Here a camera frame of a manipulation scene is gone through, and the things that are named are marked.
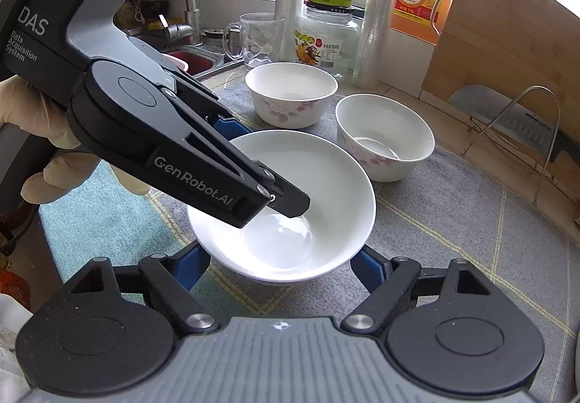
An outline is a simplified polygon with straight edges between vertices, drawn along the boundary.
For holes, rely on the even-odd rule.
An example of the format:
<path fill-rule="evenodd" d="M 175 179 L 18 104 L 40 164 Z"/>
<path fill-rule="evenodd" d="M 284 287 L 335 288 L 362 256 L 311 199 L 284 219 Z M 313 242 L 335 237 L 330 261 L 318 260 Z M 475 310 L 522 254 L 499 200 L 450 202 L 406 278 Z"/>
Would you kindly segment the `gloved left hand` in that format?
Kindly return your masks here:
<path fill-rule="evenodd" d="M 2 124 L 13 124 L 67 151 L 51 160 L 42 172 L 26 179 L 21 189 L 26 202 L 33 205 L 54 202 L 94 173 L 100 158 L 92 153 L 74 151 L 80 142 L 65 113 L 25 79 L 13 76 L 1 83 L 0 108 Z"/>

